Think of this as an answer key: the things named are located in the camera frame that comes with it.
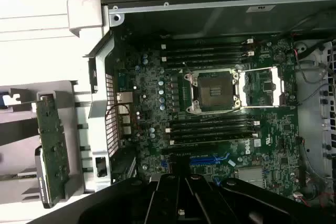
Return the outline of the blue expansion slot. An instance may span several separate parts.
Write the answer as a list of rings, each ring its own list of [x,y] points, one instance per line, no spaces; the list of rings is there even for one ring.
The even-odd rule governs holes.
[[[226,153],[224,156],[207,156],[207,157],[193,157],[190,159],[190,165],[217,165],[222,161],[227,160],[230,153]]]

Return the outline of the CPU socket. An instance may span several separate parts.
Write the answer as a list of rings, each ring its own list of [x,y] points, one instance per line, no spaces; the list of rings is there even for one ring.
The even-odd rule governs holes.
[[[230,113],[239,110],[239,73],[230,68],[195,70],[183,77],[188,82],[186,112],[194,115]]]

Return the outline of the black expansion slot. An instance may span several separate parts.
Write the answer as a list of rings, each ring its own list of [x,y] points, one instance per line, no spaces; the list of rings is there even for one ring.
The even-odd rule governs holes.
[[[207,153],[207,152],[214,152],[217,149],[218,144],[216,143],[173,145],[171,147],[161,149],[161,154],[169,155],[169,154],[185,154],[185,153]]]

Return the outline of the silver socket cover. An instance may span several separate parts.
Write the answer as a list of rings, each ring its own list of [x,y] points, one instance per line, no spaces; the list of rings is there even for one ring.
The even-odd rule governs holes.
[[[279,107],[284,92],[284,81],[276,66],[238,71],[236,97],[240,107]]]

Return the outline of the black RAM slot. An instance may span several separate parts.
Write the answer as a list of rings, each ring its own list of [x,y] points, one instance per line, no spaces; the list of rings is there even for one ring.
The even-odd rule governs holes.
[[[187,61],[187,60],[202,60],[202,59],[221,59],[221,58],[242,58],[254,56],[254,51],[245,52],[216,52],[216,53],[202,53],[202,54],[184,54],[184,55],[167,55],[162,56],[162,62],[168,61]]]
[[[167,55],[175,54],[207,54],[213,52],[243,52],[249,50],[250,46],[223,46],[223,47],[208,47],[208,48],[186,48],[179,50],[169,50],[164,53]]]
[[[171,139],[177,138],[193,138],[193,137],[211,137],[211,136],[230,136],[230,135],[243,135],[253,134],[256,131],[226,131],[226,132],[206,132],[206,133],[187,133],[180,135],[170,135]]]
[[[172,50],[178,48],[189,48],[196,46],[218,46],[218,45],[244,45],[253,44],[252,37],[213,37],[199,39],[177,39],[168,40],[160,43],[160,49]]]
[[[255,118],[215,118],[211,120],[181,120],[181,121],[171,121],[170,126],[187,126],[187,125],[205,125],[205,124],[239,124],[239,123],[251,123],[253,121],[258,121]]]
[[[188,67],[207,67],[207,66],[219,66],[219,65],[235,65],[248,62],[248,58],[222,58],[214,60],[178,60],[168,61],[165,66],[167,68],[183,67],[186,64]]]
[[[193,145],[193,144],[207,144],[207,143],[219,143],[219,142],[239,142],[239,141],[245,141],[245,140],[254,140],[259,139],[259,137],[243,137],[243,138],[234,138],[234,139],[220,139],[220,140],[183,140],[183,141],[177,141],[177,140],[170,140],[169,145]]]
[[[233,131],[233,130],[252,130],[258,128],[259,125],[253,124],[237,124],[237,125],[219,125],[219,126],[206,126],[206,127],[190,127],[190,128],[166,128],[165,133],[188,133],[188,132],[208,132],[208,131]]]

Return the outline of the grey corner fixture block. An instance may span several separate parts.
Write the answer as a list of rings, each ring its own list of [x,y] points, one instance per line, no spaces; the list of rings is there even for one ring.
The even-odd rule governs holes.
[[[77,37],[83,29],[101,28],[101,0],[67,0],[67,17],[69,31]]]

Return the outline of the green Dell motherboard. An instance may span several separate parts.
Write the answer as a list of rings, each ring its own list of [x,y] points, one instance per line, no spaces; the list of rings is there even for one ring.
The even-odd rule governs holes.
[[[167,56],[160,49],[160,43],[177,40],[170,35],[165,36],[132,36],[119,35],[115,38],[115,48],[111,52],[113,62],[110,69],[116,81],[116,92],[133,92],[133,102],[119,104],[118,113],[120,145],[134,146],[136,149],[136,174],[149,180],[155,175],[170,173],[173,164],[184,161],[190,171],[201,174],[210,181],[220,184],[225,178],[239,178],[238,171],[245,167],[260,167],[263,180],[249,182],[273,193],[291,198],[300,188],[299,183],[299,151],[295,144],[298,136],[297,87],[294,73],[294,49],[291,39],[280,39],[275,42],[266,41],[263,36],[252,37],[253,44],[196,46],[189,48],[208,48],[223,46],[250,46],[247,51],[255,55],[249,61],[235,65],[219,65],[207,67],[167,68],[161,57]],[[195,70],[230,68],[240,70],[259,69],[276,66],[284,81],[285,92],[281,96],[281,106],[274,108],[243,108],[230,113],[194,115],[186,112],[189,99],[188,82],[183,80],[186,73]],[[205,124],[170,126],[171,121],[211,120],[215,118],[255,118],[251,123],[259,125],[252,130],[253,134],[211,136],[171,139],[170,135],[187,133],[165,133],[166,128],[190,128],[237,124]],[[218,149],[207,153],[185,153],[162,155],[161,149],[171,147],[170,140],[220,140],[243,137],[259,137],[259,139],[239,142],[219,142]],[[217,165],[190,165],[193,157],[224,156],[230,153],[227,160]]]

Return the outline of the silver ethernet port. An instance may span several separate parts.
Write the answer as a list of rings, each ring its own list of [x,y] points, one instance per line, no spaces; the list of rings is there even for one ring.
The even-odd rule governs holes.
[[[126,104],[133,102],[133,92],[118,92],[117,102],[119,104]]]

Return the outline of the silver chipset heatsink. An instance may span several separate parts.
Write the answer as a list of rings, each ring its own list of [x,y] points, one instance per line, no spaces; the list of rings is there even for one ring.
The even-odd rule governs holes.
[[[259,182],[263,180],[262,171],[260,167],[245,167],[238,171],[238,177],[246,182]]]

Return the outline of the grey metal PC case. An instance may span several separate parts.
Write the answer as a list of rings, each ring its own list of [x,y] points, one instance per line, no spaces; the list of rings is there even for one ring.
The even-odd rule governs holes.
[[[263,36],[291,39],[295,51],[300,188],[290,199],[336,210],[336,0],[101,0],[101,7],[108,31],[89,55],[97,189],[140,177],[135,147],[120,145],[110,69],[116,36]]]

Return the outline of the grey parts rack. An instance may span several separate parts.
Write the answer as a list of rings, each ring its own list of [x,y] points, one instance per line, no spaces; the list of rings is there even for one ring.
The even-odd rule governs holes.
[[[67,201],[85,192],[74,86],[71,81],[52,81],[0,86],[0,92],[20,94],[21,104],[0,111],[0,204],[40,201],[35,164],[35,149],[40,146],[36,102],[52,94],[64,127],[69,181]]]

